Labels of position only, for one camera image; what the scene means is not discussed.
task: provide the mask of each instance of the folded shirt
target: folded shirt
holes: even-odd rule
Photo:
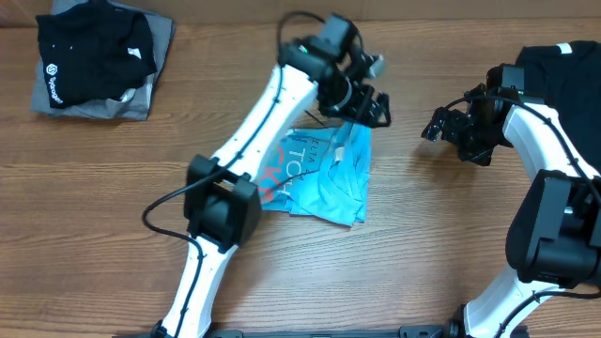
[[[52,13],[62,13],[71,9],[73,6],[83,3],[85,3],[85,0],[57,0],[53,3]],[[175,25],[171,19],[164,18],[149,11],[132,8],[114,2],[109,2],[109,4],[111,7],[123,8],[133,10],[137,13],[142,13],[146,18],[152,39],[152,51],[150,59],[155,63],[156,71],[154,71],[152,74],[144,76],[139,88],[130,88],[128,90],[121,91],[118,93],[118,95],[114,94],[110,99],[88,100],[84,103],[72,105],[64,109],[56,109],[51,107],[50,103],[53,100],[52,90],[48,90],[48,81],[45,80],[45,76],[48,75],[46,68],[49,65],[44,67],[44,64],[40,60],[37,66],[37,79],[34,84],[32,96],[32,111],[45,113],[50,116],[69,115],[88,118],[124,117],[138,120],[147,119],[153,85],[158,80],[162,71],[165,57],[169,48],[169,43],[175,33]],[[128,52],[129,57],[137,60],[140,60],[140,58],[137,56],[138,54],[143,56],[143,54],[149,53],[143,52],[139,49],[137,51],[135,49],[126,49],[126,51]]]
[[[573,41],[524,47],[516,64],[524,68],[525,89],[555,106],[570,141],[587,163],[601,171],[601,45]]]
[[[262,208],[349,226],[364,222],[370,164],[371,129],[365,126],[293,130],[257,180]]]
[[[88,1],[56,15],[38,15],[38,43],[50,106],[119,100],[157,71],[144,14]]]

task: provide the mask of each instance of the wire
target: wire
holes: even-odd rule
[[[361,36],[361,33],[359,32],[359,30],[357,30],[357,38],[359,39],[359,46],[361,47],[361,51],[364,51],[363,48],[363,37]]]
[[[299,173],[299,174],[293,175],[293,176],[291,176],[291,177],[289,177],[289,178],[287,178],[287,179],[283,180],[282,182],[278,183],[277,185],[275,185],[275,186],[271,187],[269,190],[267,190],[267,191],[265,192],[265,195],[268,195],[268,194],[270,194],[270,193],[273,193],[273,192],[275,192],[276,190],[278,190],[278,189],[282,188],[282,187],[283,187],[283,186],[284,186],[286,183],[288,183],[289,181],[293,180],[294,178],[297,178],[297,177],[303,177],[303,176],[305,176],[305,175],[314,174],[314,173],[317,173],[317,172],[319,172],[319,170],[308,171],[308,172],[304,172],[304,173]]]
[[[308,116],[310,116],[317,123],[319,123],[319,125],[321,125],[322,129],[327,129],[328,128],[328,127],[326,127],[326,125],[323,122],[321,122],[321,120],[319,118],[317,118],[315,115],[311,114],[308,110],[305,109],[304,113],[307,114]]]
[[[320,17],[319,15],[312,13],[312,12],[303,11],[303,10],[294,10],[291,12],[287,12],[282,17],[282,19],[280,19],[280,21],[278,22],[278,28],[277,28],[277,32],[275,35],[275,41],[276,41],[278,53],[280,52],[280,48],[282,48],[282,31],[284,30],[284,26],[288,21],[290,21],[291,19],[296,18],[296,17],[312,18],[312,19],[319,21],[320,23],[325,22],[322,17]]]
[[[567,142],[565,142],[565,139],[563,138],[562,133],[557,129],[557,127],[555,127],[555,125],[553,125],[553,123],[551,123],[551,120],[549,118],[540,114],[539,112],[534,110],[532,107],[526,105],[522,101],[512,100],[512,99],[508,99],[508,98],[502,98],[502,97],[498,97],[498,96],[489,96],[489,95],[479,95],[479,96],[465,97],[465,98],[461,98],[458,100],[454,100],[453,102],[447,104],[446,107],[444,107],[444,108],[446,110],[449,110],[453,106],[457,105],[458,103],[471,102],[472,100],[500,100],[503,102],[511,103],[520,108],[525,109],[526,111],[528,111],[529,113],[533,114],[534,116],[538,117],[541,121],[543,121],[549,128],[551,128],[551,131],[553,131],[553,133],[555,134],[555,137],[557,138],[560,145],[562,146],[563,152],[565,152],[565,155],[567,156],[568,160],[570,161],[570,165],[572,165],[574,167],[574,170],[576,170],[578,175],[584,180],[584,182],[586,183],[588,188],[591,190],[591,194],[593,195],[594,201],[596,202],[596,204],[598,206],[601,207],[601,195],[599,194],[599,191],[593,185],[593,182],[591,181],[591,179],[584,173],[584,170],[582,170],[582,168],[578,164],[578,159],[574,156],[574,154],[572,154],[572,150],[570,150],[570,146],[567,144]]]
[[[454,100],[453,102],[447,104],[446,107],[444,107],[444,108],[446,110],[449,110],[453,106],[457,105],[458,103],[461,103],[461,102],[472,102],[473,100],[500,100],[500,101],[503,101],[503,102],[511,103],[511,104],[514,104],[514,105],[516,105],[516,106],[518,106],[520,108],[525,109],[529,113],[535,115],[540,120],[542,120],[549,128],[551,128],[551,130],[555,134],[555,137],[557,137],[557,140],[559,141],[560,145],[562,145],[562,149],[565,152],[565,155],[567,156],[568,160],[570,161],[570,164],[572,166],[574,166],[574,168],[575,168],[576,172],[578,173],[578,175],[582,179],[584,179],[584,181],[586,182],[586,185],[591,190],[591,193],[593,195],[593,198],[594,198],[594,201],[596,202],[596,204],[598,206],[601,206],[601,196],[599,196],[599,191],[593,185],[593,182],[591,181],[591,179],[584,173],[584,171],[582,170],[582,168],[580,168],[580,166],[578,164],[578,159],[574,157],[574,154],[572,154],[572,151],[570,150],[570,147],[567,144],[567,142],[565,141],[565,139],[563,138],[562,134],[557,129],[557,127],[555,127],[555,125],[553,125],[553,123],[551,123],[551,120],[549,118],[545,117],[544,115],[542,115],[539,112],[537,112],[536,110],[534,110],[532,107],[529,107],[524,102],[521,102],[519,100],[512,100],[512,99],[509,99],[509,98],[502,98],[502,97],[488,96],[488,95],[486,95],[486,96],[485,95],[480,95],[480,96],[473,96],[473,97],[465,97],[465,98],[461,98],[461,99],[458,99],[458,100]],[[524,310],[528,305],[530,305],[533,301],[540,302],[540,299],[542,297],[552,297],[552,296],[566,297],[566,298],[577,299],[577,300],[596,300],[596,299],[601,299],[601,288],[599,288],[599,286],[598,286],[597,289],[598,289],[598,292],[594,293],[594,294],[579,294],[579,293],[574,293],[574,292],[563,292],[563,291],[541,291],[541,292],[533,293],[530,297],[528,297],[526,300],[524,300],[523,302],[521,302],[505,318],[505,320],[503,320],[503,322],[501,323],[501,326],[500,326],[499,330],[497,331],[497,333],[495,334],[494,338],[501,338],[501,336],[505,333],[505,329],[511,323],[511,321],[522,310]]]
[[[289,21],[290,19],[292,19],[293,17],[296,16],[307,16],[307,17],[311,17],[314,18],[318,21],[320,21],[321,23],[324,23],[324,20],[322,18],[320,18],[319,16],[310,13],[310,12],[304,12],[304,11],[296,11],[296,12],[290,12],[287,13],[284,18],[282,18],[282,20],[279,21],[278,23],[278,28],[277,28],[277,33],[276,33],[276,38],[277,38],[277,46],[278,46],[278,53],[280,51],[280,46],[281,46],[281,38],[282,38],[282,30],[284,28],[284,25],[287,21]],[[275,108],[276,104],[279,103],[279,98],[280,98],[280,93],[282,92],[282,84],[284,82],[284,69],[282,68],[282,66],[280,66],[279,68],[280,71],[280,79],[278,82],[278,88],[276,90],[275,96],[273,97],[273,102],[271,103],[270,108],[268,109],[267,113],[265,114],[265,117],[263,117],[263,120],[261,121],[261,123],[258,125],[258,127],[256,128],[256,130],[254,130],[253,134],[251,135],[251,137],[248,139],[248,141],[246,141],[246,143],[242,146],[242,148],[240,149],[240,151],[234,156],[234,158],[228,162],[225,166],[223,166],[220,170],[209,174],[206,177],[203,177],[199,180],[197,180],[196,182],[179,188],[174,192],[169,192],[168,194],[166,194],[165,196],[159,198],[158,200],[154,201],[153,203],[151,203],[148,207],[146,207],[146,209],[144,210],[144,212],[142,213],[142,222],[144,223],[144,225],[159,234],[162,235],[166,235],[166,236],[170,236],[173,238],[179,238],[181,240],[185,240],[189,243],[191,243],[196,250],[198,251],[198,265],[196,266],[196,271],[194,272],[194,277],[193,277],[193,281],[190,284],[190,289],[188,290],[188,294],[186,295],[186,299],[184,300],[184,304],[181,308],[181,311],[179,312],[179,321],[177,323],[177,329],[176,329],[176,333],[174,335],[174,338],[178,338],[179,333],[181,331],[181,327],[183,325],[183,321],[184,321],[184,316],[186,314],[186,312],[188,311],[188,304],[190,303],[190,298],[192,297],[193,291],[196,287],[196,284],[198,283],[198,277],[200,276],[200,269],[202,267],[202,263],[203,263],[203,250],[200,246],[200,244],[198,244],[198,242],[192,238],[190,238],[189,236],[183,235],[183,234],[179,234],[177,232],[174,231],[170,231],[170,230],[166,230],[166,229],[162,229],[158,226],[153,225],[149,220],[148,220],[148,214],[150,213],[150,211],[154,210],[156,207],[158,207],[159,205],[171,200],[174,197],[180,196],[185,192],[188,192],[192,189],[198,189],[202,186],[205,186],[209,183],[212,183],[216,180],[219,179],[219,177],[225,173],[238,159],[240,159],[244,154],[244,151],[246,150],[246,148],[251,144],[251,142],[253,141],[253,139],[256,137],[256,135],[261,131],[261,128],[263,128],[263,126],[265,125],[265,123],[268,121],[268,119],[270,118],[271,113],[273,112],[273,109]]]

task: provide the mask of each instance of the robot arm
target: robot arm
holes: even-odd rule
[[[273,99],[276,97],[277,87],[280,82],[280,70],[276,66],[265,92],[248,114],[240,128],[234,135],[217,150],[212,158],[219,159],[218,165],[225,166],[248,140],[259,123],[265,118]],[[259,173],[265,168],[270,151],[284,137],[289,126],[299,117],[305,109],[310,109],[317,96],[317,82],[312,82],[307,75],[290,66],[284,66],[282,91],[279,95],[280,103],[274,106],[271,116],[267,119],[263,128],[260,129],[255,138],[237,160],[229,171],[236,176],[248,175],[249,181],[253,182]],[[238,245],[234,244],[225,252],[220,252],[219,245],[202,236],[195,239],[203,249],[205,255],[200,269],[198,284],[192,292],[186,320],[181,326],[180,337],[202,337],[208,331],[211,322],[211,309],[217,295],[217,290],[225,267]],[[186,265],[184,268],[176,299],[171,310],[162,321],[167,334],[174,337],[181,316],[181,309],[192,285],[194,273],[198,266],[198,251],[190,244]]]
[[[524,94],[522,69],[501,65],[486,78],[486,86],[480,84],[463,99],[470,102],[466,114],[451,111],[450,106],[439,108],[423,137],[436,141],[441,131],[443,140],[458,146],[462,161],[480,165],[490,164],[495,146],[514,146],[532,186],[509,229],[508,264],[483,294],[461,308],[452,321],[455,329],[450,337],[508,338],[550,298],[531,301],[532,295],[558,295],[579,283],[600,281],[599,206],[548,123],[555,126],[584,175],[597,187],[599,174],[580,157],[557,111]],[[544,120],[498,98],[523,100]]]
[[[362,46],[355,45],[358,34],[353,23],[332,14],[319,36],[280,45],[278,65],[267,88],[240,128],[211,159],[199,155],[193,159],[188,186],[217,177],[185,192],[184,215],[190,220],[188,232],[195,243],[189,245],[173,306],[150,338],[199,338],[208,332],[225,268],[259,222],[261,206],[254,182],[272,149],[304,110],[317,100],[320,113],[327,117],[370,128],[390,125],[388,95],[379,93],[373,100],[374,88],[362,83],[364,78],[379,76],[383,58],[365,54]],[[350,65],[340,70],[337,66],[346,55]],[[198,256],[195,244],[203,257]]]
[[[548,118],[549,122],[559,129],[574,157],[582,159],[563,131],[559,114],[555,109],[545,104],[526,104]],[[562,145],[552,130],[540,118],[532,115],[524,108],[518,106],[511,108],[503,125],[503,135],[516,148],[519,158],[526,167],[526,173],[530,181],[534,181],[540,170],[557,170],[569,177],[579,177],[579,174],[566,158]],[[599,176],[599,173],[586,161],[580,160],[578,164],[590,179]]]

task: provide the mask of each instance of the wood grain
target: wood grain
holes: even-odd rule
[[[53,0],[2,0],[11,11],[9,23],[35,25],[48,14]],[[601,16],[597,0],[120,0],[153,10],[180,24],[276,23],[290,10],[320,15],[337,12],[352,20],[448,20],[513,18],[592,18]]]
[[[215,303],[221,328],[392,329],[443,323],[502,269],[530,186],[516,153],[487,168],[420,139],[432,112],[524,45],[599,40],[598,20],[360,23],[388,70],[393,125],[374,132],[368,221],[351,229],[266,213]],[[286,35],[315,30],[290,27]],[[0,336],[109,337],[149,328],[177,290],[185,245],[148,232],[144,207],[238,127],[274,64],[266,25],[178,28],[147,122],[30,113],[36,29],[0,30]],[[153,222],[184,231],[181,200]],[[551,300],[534,337],[594,337],[597,302]]]

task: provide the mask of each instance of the folded black shirt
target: folded black shirt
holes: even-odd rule
[[[144,14],[89,0],[57,15],[38,15],[39,53],[50,106],[119,100],[157,71]]]
[[[601,172],[601,46],[594,41],[524,47],[516,64],[524,68],[524,86],[555,106],[560,123],[580,155]]]

